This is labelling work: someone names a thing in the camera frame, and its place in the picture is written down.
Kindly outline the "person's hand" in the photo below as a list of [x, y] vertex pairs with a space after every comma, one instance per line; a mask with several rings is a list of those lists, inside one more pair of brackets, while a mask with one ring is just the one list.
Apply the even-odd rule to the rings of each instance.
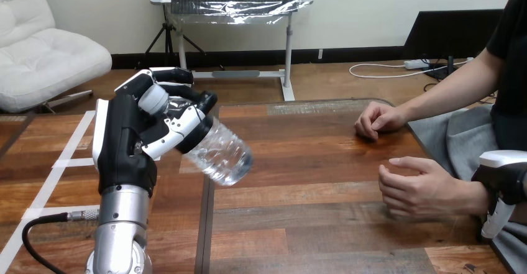
[[419, 219], [453, 215], [485, 215], [490, 205], [487, 189], [478, 181], [451, 176], [432, 159], [391, 158], [392, 167], [416, 171], [403, 176], [386, 166], [378, 168], [378, 185], [388, 213], [394, 217]]
[[368, 140], [378, 140], [380, 132], [393, 132], [408, 122], [407, 115], [399, 107], [371, 102], [360, 113], [354, 124], [355, 133]]

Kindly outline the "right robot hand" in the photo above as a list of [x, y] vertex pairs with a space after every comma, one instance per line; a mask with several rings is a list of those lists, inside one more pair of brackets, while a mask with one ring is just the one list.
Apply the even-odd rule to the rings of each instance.
[[517, 204], [526, 201], [526, 152], [494, 150], [481, 154], [472, 179], [492, 196], [481, 230], [484, 239], [496, 237], [510, 220]]

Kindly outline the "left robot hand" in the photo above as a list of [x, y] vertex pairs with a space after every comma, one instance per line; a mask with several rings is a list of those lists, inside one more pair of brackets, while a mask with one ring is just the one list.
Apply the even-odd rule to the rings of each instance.
[[111, 100], [96, 102], [93, 161], [99, 193], [133, 185], [153, 193], [154, 160], [172, 149], [191, 152], [213, 126], [216, 94], [192, 89], [190, 70], [143, 69], [119, 85]]

